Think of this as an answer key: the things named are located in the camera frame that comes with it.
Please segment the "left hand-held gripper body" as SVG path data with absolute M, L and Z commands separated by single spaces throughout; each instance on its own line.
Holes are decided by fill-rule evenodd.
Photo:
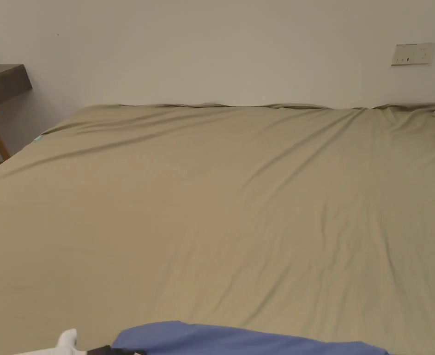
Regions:
M 19 353 L 19 355 L 78 355 L 77 338 L 77 330 L 69 329 L 61 333 L 55 347 Z

